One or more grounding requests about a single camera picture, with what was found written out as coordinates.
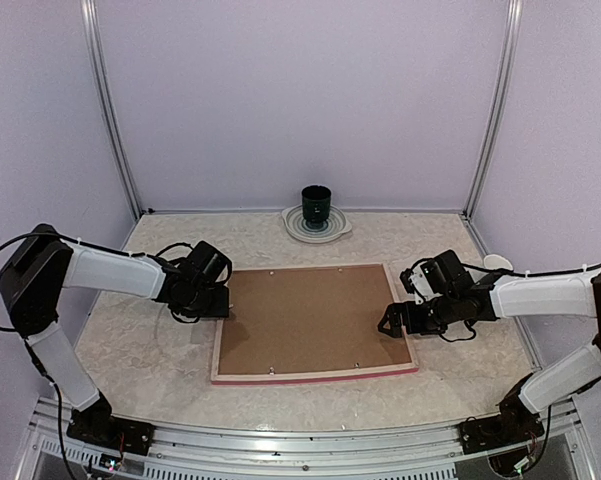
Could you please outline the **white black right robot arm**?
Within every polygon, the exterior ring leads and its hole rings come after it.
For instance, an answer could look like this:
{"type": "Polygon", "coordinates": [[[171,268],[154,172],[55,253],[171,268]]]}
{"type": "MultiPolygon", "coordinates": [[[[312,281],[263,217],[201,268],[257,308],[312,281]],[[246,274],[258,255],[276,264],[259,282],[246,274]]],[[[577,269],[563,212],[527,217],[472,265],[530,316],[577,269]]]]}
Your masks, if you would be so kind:
{"type": "Polygon", "coordinates": [[[478,322],[530,316],[593,318],[597,332],[586,345],[530,375],[500,404],[491,433],[503,444],[515,442],[537,415],[555,401],[601,379],[601,263],[576,269],[519,273],[507,268],[462,262],[453,250],[416,261],[400,280],[414,300],[392,303],[377,329],[392,338],[408,335],[443,337],[461,322],[472,330],[478,322]]]}

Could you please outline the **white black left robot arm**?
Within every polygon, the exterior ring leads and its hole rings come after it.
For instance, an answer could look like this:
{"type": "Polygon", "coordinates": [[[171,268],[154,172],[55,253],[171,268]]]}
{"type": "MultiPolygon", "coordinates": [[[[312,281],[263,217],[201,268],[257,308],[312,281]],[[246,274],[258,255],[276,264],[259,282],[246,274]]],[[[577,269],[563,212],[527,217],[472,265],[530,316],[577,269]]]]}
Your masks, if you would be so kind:
{"type": "Polygon", "coordinates": [[[71,239],[48,224],[14,239],[17,248],[0,269],[0,295],[15,332],[36,368],[62,398],[83,412],[82,430],[101,445],[120,434],[117,418],[65,335],[57,306],[71,288],[115,292],[164,304],[180,323],[225,318],[231,260],[205,241],[184,257],[128,253],[71,239]]]}

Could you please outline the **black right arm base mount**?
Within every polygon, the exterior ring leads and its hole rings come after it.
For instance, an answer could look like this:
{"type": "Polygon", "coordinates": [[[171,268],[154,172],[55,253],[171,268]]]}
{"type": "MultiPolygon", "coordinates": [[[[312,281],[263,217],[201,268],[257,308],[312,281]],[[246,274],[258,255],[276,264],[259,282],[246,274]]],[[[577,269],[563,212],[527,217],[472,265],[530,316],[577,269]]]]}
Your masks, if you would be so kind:
{"type": "Polygon", "coordinates": [[[545,429],[542,422],[536,418],[518,424],[496,415],[461,422],[458,425],[458,432],[463,453],[470,455],[542,437],[545,429]]]}

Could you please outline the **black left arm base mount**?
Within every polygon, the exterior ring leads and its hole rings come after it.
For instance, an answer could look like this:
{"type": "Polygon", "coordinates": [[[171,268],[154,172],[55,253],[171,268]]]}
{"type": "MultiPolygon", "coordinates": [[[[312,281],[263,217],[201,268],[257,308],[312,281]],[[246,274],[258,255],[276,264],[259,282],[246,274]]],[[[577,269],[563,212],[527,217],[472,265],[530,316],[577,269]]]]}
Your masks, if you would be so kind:
{"type": "Polygon", "coordinates": [[[67,429],[71,439],[115,450],[147,456],[155,433],[151,423],[111,416],[95,423],[72,420],[67,429]]]}

